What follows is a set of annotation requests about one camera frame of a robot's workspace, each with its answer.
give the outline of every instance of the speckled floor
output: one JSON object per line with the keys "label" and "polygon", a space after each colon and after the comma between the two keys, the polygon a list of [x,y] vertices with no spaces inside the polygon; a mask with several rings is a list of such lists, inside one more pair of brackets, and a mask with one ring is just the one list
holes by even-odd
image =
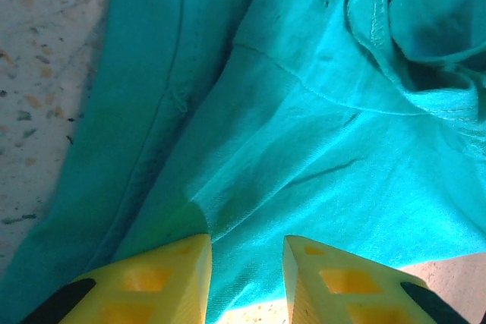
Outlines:
{"label": "speckled floor", "polygon": [[[0,278],[49,211],[96,73],[107,0],[0,0]],[[486,308],[486,255],[408,269],[465,318]],[[287,322],[283,301],[228,313],[222,323]]]}

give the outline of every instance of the teal fabric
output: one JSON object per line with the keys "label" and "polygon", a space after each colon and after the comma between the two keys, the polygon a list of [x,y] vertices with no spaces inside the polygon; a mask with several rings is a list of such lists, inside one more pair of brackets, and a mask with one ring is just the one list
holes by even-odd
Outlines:
{"label": "teal fabric", "polygon": [[209,232],[207,322],[283,297],[299,234],[400,267],[486,251],[486,0],[111,0],[52,211],[0,322]]}

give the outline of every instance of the yellow plastic piece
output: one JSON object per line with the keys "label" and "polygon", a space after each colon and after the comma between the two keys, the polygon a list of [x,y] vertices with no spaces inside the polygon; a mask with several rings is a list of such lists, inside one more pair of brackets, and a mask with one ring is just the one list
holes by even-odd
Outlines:
{"label": "yellow plastic piece", "polygon": [[400,286],[421,279],[304,237],[284,245],[291,324],[435,324]]}
{"label": "yellow plastic piece", "polygon": [[204,323],[211,260],[201,234],[96,269],[77,278],[96,285],[61,324]]}

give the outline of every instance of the teal cloth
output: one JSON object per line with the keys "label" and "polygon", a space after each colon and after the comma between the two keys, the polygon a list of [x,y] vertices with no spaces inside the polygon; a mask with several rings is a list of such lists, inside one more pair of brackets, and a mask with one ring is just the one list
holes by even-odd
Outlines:
{"label": "teal cloth", "polygon": [[486,251],[486,0],[111,0],[103,59],[0,322],[193,234],[207,322],[281,298],[299,234],[394,267]]}

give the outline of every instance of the teal shirt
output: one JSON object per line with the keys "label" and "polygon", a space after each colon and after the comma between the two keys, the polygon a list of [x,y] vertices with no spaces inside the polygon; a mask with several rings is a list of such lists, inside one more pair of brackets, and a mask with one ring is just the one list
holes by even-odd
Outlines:
{"label": "teal shirt", "polygon": [[213,239],[207,322],[281,298],[298,234],[393,267],[486,251],[486,0],[111,0],[52,211],[0,322]]}

